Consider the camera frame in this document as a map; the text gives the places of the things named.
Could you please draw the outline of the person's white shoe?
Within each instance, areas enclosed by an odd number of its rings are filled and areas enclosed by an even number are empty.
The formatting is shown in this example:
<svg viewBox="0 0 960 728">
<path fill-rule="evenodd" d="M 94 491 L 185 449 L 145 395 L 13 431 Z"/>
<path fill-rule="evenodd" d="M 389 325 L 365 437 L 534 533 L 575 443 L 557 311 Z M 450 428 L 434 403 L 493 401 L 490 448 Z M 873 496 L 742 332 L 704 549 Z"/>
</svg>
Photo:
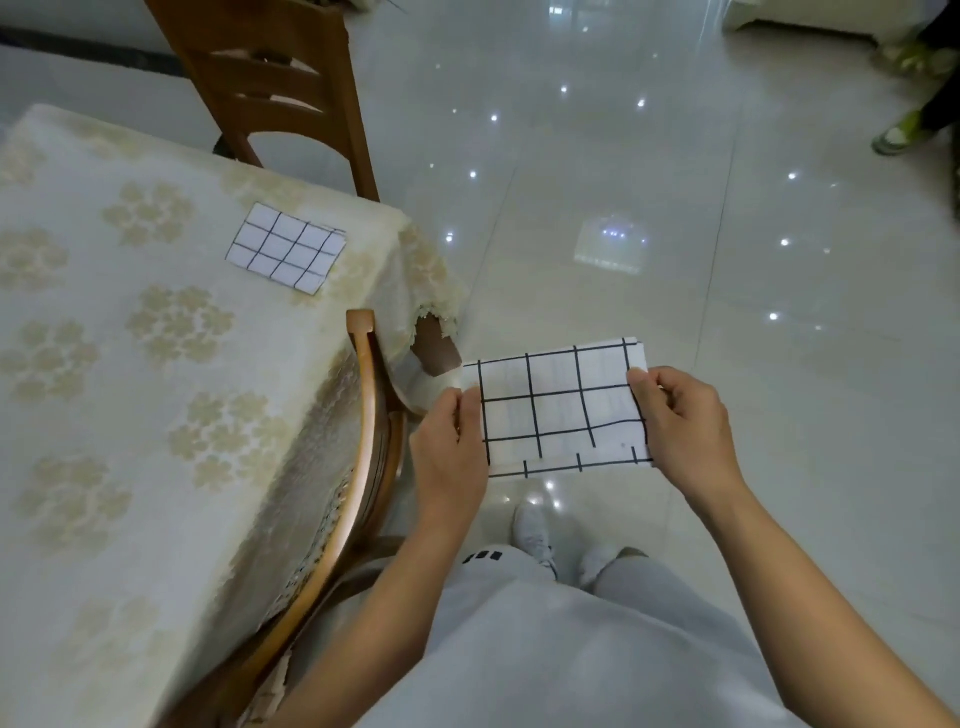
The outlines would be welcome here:
<svg viewBox="0 0 960 728">
<path fill-rule="evenodd" d="M 590 592 L 606 568 L 618 560 L 621 551 L 620 546 L 598 544 L 584 552 L 578 566 L 578 588 Z"/>
<path fill-rule="evenodd" d="M 551 580 L 559 580 L 546 512 L 542 505 L 529 501 L 518 504 L 510 526 L 510 545 L 531 559 Z"/>
</svg>

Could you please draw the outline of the person's right hand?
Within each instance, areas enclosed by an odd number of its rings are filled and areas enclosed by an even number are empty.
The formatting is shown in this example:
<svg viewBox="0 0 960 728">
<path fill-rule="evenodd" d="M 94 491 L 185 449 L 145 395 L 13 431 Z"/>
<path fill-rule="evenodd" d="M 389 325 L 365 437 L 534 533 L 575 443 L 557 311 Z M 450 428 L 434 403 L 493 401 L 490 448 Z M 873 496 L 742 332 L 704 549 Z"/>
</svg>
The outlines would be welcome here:
<svg viewBox="0 0 960 728">
<path fill-rule="evenodd" d="M 739 466 L 729 412 L 714 386 L 672 367 L 654 367 L 669 404 L 661 444 L 648 444 L 657 467 L 707 520 L 747 491 Z"/>
</svg>

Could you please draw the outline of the person's left hand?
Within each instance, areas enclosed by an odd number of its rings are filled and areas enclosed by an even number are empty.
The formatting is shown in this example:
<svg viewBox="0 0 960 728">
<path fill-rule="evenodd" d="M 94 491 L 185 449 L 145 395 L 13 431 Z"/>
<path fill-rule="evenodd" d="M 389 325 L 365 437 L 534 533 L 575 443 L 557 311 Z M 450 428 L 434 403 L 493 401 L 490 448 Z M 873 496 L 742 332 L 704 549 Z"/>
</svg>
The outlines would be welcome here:
<svg viewBox="0 0 960 728">
<path fill-rule="evenodd" d="M 416 525 L 462 545 L 489 482 L 486 443 L 459 443 L 454 428 L 456 391 L 443 390 L 410 437 Z"/>
</svg>

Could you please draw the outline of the white cabinet base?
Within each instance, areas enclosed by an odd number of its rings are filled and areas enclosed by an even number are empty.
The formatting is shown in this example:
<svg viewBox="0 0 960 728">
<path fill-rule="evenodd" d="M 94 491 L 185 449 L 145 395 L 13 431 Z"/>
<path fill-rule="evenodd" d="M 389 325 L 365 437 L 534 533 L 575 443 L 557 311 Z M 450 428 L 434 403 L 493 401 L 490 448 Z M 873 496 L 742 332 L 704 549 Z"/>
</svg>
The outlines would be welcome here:
<svg viewBox="0 0 960 728">
<path fill-rule="evenodd" d="M 935 17 L 947 0 L 728 0 L 723 29 L 768 23 L 824 33 L 894 41 Z"/>
</svg>

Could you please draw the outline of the small white black-grid folded cloth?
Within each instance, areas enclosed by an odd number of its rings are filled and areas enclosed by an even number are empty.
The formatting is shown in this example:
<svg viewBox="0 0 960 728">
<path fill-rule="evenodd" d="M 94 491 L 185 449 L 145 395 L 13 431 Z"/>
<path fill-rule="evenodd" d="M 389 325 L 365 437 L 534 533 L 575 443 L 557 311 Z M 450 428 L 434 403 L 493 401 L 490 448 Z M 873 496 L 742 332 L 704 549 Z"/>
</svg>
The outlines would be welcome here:
<svg viewBox="0 0 960 728">
<path fill-rule="evenodd" d="M 224 259 L 273 283 L 316 297 L 347 243 L 347 233 L 341 228 L 311 223 L 256 201 Z"/>
</svg>

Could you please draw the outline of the wooden slat-back chair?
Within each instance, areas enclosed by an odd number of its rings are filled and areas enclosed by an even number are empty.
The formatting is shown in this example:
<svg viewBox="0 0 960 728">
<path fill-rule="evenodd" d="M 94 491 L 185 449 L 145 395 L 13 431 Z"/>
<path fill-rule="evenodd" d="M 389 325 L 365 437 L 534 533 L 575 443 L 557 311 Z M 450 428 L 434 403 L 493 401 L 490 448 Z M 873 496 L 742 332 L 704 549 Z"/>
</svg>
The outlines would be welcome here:
<svg viewBox="0 0 960 728">
<path fill-rule="evenodd" d="M 145 0 L 234 160 L 263 167 L 250 138 L 315 140 L 379 202 L 342 9 L 326 0 Z"/>
</svg>

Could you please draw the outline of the person's grey trousers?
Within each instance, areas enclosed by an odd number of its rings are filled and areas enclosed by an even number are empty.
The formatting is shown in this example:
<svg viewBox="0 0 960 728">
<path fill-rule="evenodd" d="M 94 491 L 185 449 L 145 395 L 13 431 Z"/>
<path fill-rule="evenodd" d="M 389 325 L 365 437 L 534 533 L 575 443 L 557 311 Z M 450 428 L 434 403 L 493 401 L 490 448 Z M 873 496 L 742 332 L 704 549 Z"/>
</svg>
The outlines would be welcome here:
<svg viewBox="0 0 960 728">
<path fill-rule="evenodd" d="M 590 593 L 763 665 L 758 645 L 732 615 L 639 549 L 622 548 Z"/>
</svg>

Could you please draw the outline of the person's left forearm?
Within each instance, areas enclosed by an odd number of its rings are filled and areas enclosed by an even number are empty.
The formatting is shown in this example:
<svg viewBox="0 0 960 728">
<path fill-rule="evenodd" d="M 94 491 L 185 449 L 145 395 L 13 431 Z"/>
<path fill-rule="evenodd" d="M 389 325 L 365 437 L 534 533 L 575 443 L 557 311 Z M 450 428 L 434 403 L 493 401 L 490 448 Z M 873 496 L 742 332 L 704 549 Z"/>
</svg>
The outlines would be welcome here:
<svg viewBox="0 0 960 728">
<path fill-rule="evenodd" d="M 353 728 L 423 659 L 470 522 L 422 519 L 266 728 Z"/>
</svg>

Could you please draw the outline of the person's right white shoe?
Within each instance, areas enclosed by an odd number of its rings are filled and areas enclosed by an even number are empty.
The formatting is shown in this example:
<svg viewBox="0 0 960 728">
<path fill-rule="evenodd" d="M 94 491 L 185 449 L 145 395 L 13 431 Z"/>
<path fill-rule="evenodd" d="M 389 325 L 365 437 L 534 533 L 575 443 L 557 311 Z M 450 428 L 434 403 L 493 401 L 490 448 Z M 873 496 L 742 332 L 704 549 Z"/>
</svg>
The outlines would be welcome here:
<svg viewBox="0 0 960 728">
<path fill-rule="evenodd" d="M 620 546 L 598 544 L 584 552 L 578 566 L 578 588 L 590 592 L 606 568 L 618 560 L 621 551 Z"/>
</svg>

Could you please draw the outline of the person's left white shoe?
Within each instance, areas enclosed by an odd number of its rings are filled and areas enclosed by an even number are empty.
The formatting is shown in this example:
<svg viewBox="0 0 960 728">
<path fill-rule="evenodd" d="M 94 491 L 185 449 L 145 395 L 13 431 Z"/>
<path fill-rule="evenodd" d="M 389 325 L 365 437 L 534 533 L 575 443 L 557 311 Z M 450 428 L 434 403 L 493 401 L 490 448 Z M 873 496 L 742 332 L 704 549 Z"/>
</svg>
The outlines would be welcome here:
<svg viewBox="0 0 960 728">
<path fill-rule="evenodd" d="M 559 580 L 546 512 L 542 505 L 529 501 L 518 504 L 510 526 L 510 545 L 531 559 L 551 580 Z"/>
</svg>

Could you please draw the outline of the cream floral tablecloth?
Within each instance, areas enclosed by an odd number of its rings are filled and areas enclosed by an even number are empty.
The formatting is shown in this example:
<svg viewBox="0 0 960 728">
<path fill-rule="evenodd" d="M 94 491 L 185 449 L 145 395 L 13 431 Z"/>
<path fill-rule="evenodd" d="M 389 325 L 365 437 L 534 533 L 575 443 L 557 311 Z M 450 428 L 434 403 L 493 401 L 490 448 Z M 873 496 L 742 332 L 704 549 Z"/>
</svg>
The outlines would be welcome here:
<svg viewBox="0 0 960 728">
<path fill-rule="evenodd" d="M 225 260 L 346 232 L 310 297 Z M 153 728 L 293 601 L 391 369 L 466 291 L 401 211 L 36 104 L 0 147 L 0 728 Z"/>
</svg>

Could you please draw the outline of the person's right forearm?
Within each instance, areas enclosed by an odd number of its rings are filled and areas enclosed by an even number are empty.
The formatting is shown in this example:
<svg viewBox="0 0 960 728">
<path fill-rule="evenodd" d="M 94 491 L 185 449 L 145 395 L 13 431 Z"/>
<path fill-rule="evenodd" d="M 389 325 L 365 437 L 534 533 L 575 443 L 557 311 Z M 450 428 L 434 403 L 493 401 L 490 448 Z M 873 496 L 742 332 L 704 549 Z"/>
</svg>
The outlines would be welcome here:
<svg viewBox="0 0 960 728">
<path fill-rule="evenodd" d="M 688 502 L 789 711 L 811 728 L 960 728 L 744 482 Z"/>
</svg>

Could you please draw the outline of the wooden curved-back chair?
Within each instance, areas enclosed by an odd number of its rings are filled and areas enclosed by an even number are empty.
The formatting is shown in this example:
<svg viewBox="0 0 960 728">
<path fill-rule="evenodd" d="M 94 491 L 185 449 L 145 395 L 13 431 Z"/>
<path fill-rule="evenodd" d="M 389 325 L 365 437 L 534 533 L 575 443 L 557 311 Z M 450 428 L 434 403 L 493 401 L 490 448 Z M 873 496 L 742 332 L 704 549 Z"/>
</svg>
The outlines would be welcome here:
<svg viewBox="0 0 960 728">
<path fill-rule="evenodd" d="M 318 565 L 284 612 L 204 677 L 154 728 L 239 728 L 260 690 L 329 600 L 336 579 L 399 551 L 402 538 L 378 535 L 402 472 L 408 431 L 426 412 L 412 406 L 392 382 L 375 312 L 348 310 L 345 324 L 358 360 L 361 432 L 340 516 Z"/>
</svg>

